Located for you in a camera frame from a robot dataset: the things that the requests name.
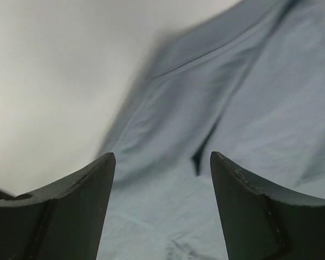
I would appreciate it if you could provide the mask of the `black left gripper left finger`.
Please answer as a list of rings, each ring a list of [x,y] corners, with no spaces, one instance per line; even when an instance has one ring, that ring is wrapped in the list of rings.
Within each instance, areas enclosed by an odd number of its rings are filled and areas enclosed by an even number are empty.
[[[28,193],[0,190],[0,259],[96,259],[115,164],[106,153]]]

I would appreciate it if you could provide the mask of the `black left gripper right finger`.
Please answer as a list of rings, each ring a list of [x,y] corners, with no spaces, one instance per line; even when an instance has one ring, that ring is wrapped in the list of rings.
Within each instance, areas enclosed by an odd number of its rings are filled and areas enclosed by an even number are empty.
[[[275,184],[219,152],[210,165],[229,259],[325,259],[325,199]]]

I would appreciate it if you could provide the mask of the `grey polo shirt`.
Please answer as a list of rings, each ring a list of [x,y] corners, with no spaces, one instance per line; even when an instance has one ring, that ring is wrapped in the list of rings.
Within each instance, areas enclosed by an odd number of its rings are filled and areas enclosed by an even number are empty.
[[[98,259],[227,259],[213,151],[325,198],[325,1],[242,1],[168,43],[110,151]]]

